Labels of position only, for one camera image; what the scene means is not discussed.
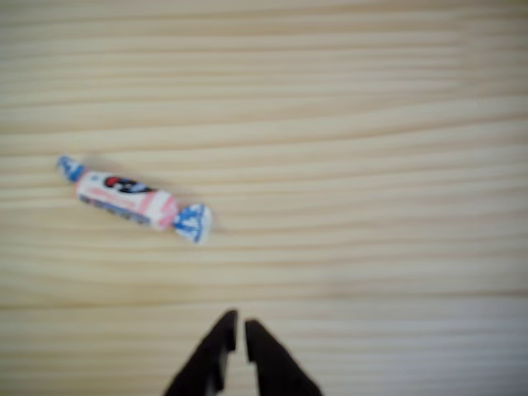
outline blue wrapper end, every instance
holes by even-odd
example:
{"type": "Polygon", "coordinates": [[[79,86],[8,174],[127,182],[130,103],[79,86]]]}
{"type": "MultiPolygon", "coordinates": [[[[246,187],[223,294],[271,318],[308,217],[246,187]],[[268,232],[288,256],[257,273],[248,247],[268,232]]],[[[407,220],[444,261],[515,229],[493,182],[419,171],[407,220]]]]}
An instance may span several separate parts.
{"type": "Polygon", "coordinates": [[[73,158],[63,155],[57,161],[57,168],[63,174],[63,176],[71,183],[77,183],[83,173],[86,171],[86,167],[79,161],[73,158]]]}
{"type": "Polygon", "coordinates": [[[209,237],[212,223],[211,209],[202,204],[187,206],[175,218],[172,226],[182,237],[202,244],[209,237]]]}

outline white candy wrapper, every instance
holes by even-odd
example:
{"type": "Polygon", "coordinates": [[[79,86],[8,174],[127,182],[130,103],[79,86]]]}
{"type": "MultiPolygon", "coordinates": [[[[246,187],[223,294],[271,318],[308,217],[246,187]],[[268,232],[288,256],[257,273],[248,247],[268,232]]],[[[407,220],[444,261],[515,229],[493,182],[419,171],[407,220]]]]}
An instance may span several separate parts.
{"type": "Polygon", "coordinates": [[[212,215],[205,205],[179,211],[176,197],[167,191],[113,173],[90,171],[67,156],[59,159],[57,167],[76,184],[76,195],[85,203],[158,231],[173,227],[193,243],[204,243],[209,236],[212,215]]]}

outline light wood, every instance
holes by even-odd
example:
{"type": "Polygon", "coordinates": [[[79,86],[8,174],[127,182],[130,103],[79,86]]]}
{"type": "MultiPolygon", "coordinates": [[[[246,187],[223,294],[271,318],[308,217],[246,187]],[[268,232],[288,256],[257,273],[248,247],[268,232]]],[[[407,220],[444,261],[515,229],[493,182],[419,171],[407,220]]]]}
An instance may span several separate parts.
{"type": "Polygon", "coordinates": [[[160,394],[231,306],[326,395],[528,394],[525,2],[3,0],[0,184],[0,394],[160,394]],[[209,244],[61,153],[210,205],[209,244]]]}

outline candy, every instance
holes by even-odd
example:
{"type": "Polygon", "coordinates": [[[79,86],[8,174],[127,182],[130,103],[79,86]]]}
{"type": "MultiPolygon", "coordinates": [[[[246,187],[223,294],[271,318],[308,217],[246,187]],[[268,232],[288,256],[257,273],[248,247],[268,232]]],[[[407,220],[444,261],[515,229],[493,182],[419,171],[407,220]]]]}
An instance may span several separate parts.
{"type": "Polygon", "coordinates": [[[69,182],[76,183],[76,195],[87,204],[159,231],[172,227],[193,243],[203,243],[209,236],[212,218],[205,205],[187,206],[178,213],[177,200],[167,191],[113,173],[91,171],[67,156],[59,159],[57,167],[69,182]]]}

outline wooden table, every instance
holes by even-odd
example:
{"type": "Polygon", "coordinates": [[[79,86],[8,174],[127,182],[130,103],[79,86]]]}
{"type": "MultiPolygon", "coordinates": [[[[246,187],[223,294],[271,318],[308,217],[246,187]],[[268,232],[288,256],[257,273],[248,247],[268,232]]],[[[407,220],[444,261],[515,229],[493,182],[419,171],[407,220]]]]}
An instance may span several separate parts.
{"type": "Polygon", "coordinates": [[[528,394],[525,2],[3,0],[0,129],[0,394],[158,395],[230,306],[326,395],[528,394]],[[210,243],[85,207],[60,153],[210,243]]]}

